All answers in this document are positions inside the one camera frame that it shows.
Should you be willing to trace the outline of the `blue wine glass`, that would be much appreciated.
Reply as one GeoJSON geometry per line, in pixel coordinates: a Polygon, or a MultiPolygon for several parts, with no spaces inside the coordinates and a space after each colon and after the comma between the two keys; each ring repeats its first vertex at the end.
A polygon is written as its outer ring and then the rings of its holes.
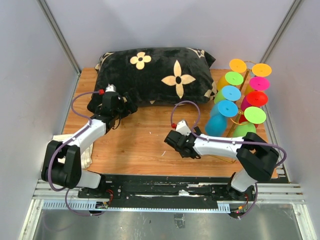
{"type": "Polygon", "coordinates": [[[210,111],[210,117],[221,114],[224,117],[232,118],[238,114],[238,107],[235,104],[241,98],[240,90],[232,85],[224,86],[215,96],[214,106],[210,111]]]}
{"type": "Polygon", "coordinates": [[[228,119],[238,114],[237,105],[230,100],[222,100],[214,105],[210,112],[210,119],[205,125],[205,132],[209,136],[221,137],[227,129],[228,119]]]}

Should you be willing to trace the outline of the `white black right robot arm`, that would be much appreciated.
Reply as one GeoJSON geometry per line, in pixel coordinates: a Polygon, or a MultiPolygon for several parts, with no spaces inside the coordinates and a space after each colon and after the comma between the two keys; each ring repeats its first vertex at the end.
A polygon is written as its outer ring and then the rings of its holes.
{"type": "Polygon", "coordinates": [[[248,132],[240,137],[213,137],[199,132],[183,134],[171,130],[164,142],[182,158],[199,159],[201,156],[221,156],[240,162],[242,170],[235,172],[226,187],[227,196],[239,200],[258,182],[271,179],[279,153],[256,133],[248,132]]]}

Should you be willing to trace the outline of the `blue wine glass front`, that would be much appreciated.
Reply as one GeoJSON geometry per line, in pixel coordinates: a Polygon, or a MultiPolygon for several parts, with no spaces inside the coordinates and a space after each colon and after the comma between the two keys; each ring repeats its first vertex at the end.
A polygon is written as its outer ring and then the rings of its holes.
{"type": "Polygon", "coordinates": [[[205,132],[209,136],[221,137],[227,129],[228,119],[238,114],[237,105],[230,100],[222,100],[214,105],[210,112],[210,119],[205,125],[205,132]]]}

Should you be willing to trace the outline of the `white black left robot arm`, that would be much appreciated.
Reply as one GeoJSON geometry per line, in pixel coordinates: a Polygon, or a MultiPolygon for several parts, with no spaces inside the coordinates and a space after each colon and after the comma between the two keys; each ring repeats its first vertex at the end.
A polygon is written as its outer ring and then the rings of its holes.
{"type": "Polygon", "coordinates": [[[106,178],[100,173],[82,169],[81,156],[96,140],[117,129],[116,122],[135,113],[138,107],[128,92],[119,94],[114,89],[101,89],[97,94],[102,96],[102,103],[87,123],[70,138],[51,140],[47,145],[41,178],[56,192],[88,188],[96,198],[107,193],[106,178]]]}

